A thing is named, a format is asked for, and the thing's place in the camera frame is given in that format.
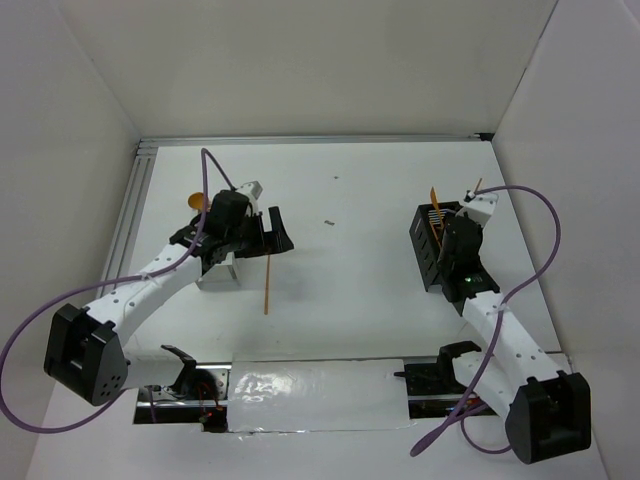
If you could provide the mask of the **orange fork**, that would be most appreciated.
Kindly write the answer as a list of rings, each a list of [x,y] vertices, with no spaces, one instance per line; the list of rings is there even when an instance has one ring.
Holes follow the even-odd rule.
[[[440,209],[440,205],[438,202],[438,198],[437,198],[437,193],[434,187],[431,187],[430,189],[430,200],[431,200],[431,204],[432,207],[434,209],[434,211],[436,212],[436,215],[438,217],[438,221],[439,223],[443,223],[443,215],[441,213],[441,209]]]

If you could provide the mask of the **orange spoon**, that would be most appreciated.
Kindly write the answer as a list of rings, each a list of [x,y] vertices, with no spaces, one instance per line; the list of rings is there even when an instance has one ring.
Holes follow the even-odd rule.
[[[206,200],[207,196],[203,192],[195,192],[188,197],[187,204],[193,210],[202,211]]]

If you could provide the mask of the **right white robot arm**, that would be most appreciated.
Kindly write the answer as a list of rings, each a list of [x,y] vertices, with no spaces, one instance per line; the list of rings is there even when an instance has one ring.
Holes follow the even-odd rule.
[[[488,362],[462,354],[440,363],[436,379],[448,392],[473,391],[504,421],[516,457],[525,464],[591,446],[591,393],[579,373],[565,372],[533,340],[481,263],[488,213],[463,207],[445,217],[438,258],[445,297],[487,343]]]

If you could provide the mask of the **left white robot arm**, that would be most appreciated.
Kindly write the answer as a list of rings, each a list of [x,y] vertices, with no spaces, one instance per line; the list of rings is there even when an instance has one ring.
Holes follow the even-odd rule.
[[[93,406],[129,388],[161,386],[172,397],[189,397],[197,387],[197,362],[164,344],[156,351],[125,351],[138,328],[171,297],[199,282],[228,256],[280,254],[294,244],[278,207],[269,209],[265,230],[253,181],[217,193],[210,209],[173,234],[168,244],[132,282],[86,306],[63,305],[53,316],[44,371]]]

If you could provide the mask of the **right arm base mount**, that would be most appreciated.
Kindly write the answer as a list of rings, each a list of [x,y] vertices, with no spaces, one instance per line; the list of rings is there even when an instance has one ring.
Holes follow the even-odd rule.
[[[446,379],[436,361],[404,363],[394,372],[404,382],[410,419],[437,419],[448,416],[466,387]]]

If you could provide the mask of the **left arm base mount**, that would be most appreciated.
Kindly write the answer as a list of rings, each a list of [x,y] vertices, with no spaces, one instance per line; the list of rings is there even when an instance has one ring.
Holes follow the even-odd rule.
[[[199,364],[179,390],[149,386],[138,390],[134,425],[195,425],[203,432],[227,433],[231,364]]]

